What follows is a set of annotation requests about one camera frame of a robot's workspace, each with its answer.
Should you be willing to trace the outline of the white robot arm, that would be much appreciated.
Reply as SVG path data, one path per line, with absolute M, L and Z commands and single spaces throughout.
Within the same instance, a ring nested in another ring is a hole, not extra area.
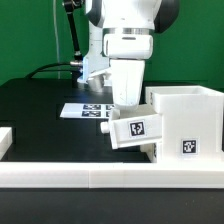
M 79 81 L 94 91 L 110 86 L 116 108 L 136 109 L 153 35 L 174 23 L 179 8 L 180 0 L 85 0 L 89 50 Z

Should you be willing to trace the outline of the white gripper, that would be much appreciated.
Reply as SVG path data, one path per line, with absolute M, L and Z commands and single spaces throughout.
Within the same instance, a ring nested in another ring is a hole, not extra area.
M 113 102 L 117 109 L 136 109 L 139 105 L 145 62 L 110 60 Z

